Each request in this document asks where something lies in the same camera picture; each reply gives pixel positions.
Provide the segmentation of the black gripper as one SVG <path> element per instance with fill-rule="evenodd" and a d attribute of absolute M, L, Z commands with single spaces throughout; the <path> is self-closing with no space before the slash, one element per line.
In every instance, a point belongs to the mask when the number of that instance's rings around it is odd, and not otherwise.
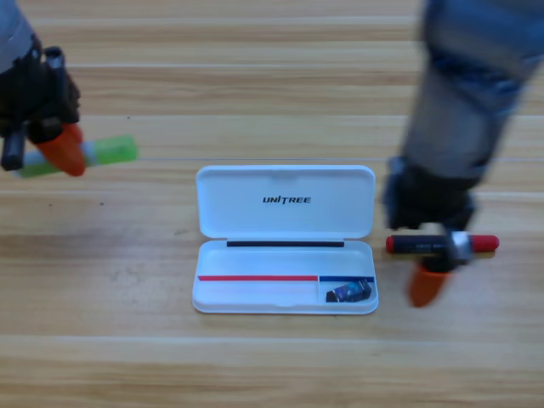
<path fill-rule="evenodd" d="M 388 162 L 382 193 L 386 224 L 391 230 L 417 230 L 424 224 L 441 227 L 444 246 L 425 255 L 413 268 L 408 298 L 413 307 L 427 307 L 442 292 L 451 271 L 473 257 L 468 223 L 474 203 L 462 180 L 439 178 L 409 166 L 400 157 Z"/>
<path fill-rule="evenodd" d="M 16 59 L 1 74 L 1 167 L 22 169 L 29 141 L 58 170 L 82 176 L 86 161 L 79 99 L 61 48 L 35 46 Z"/>

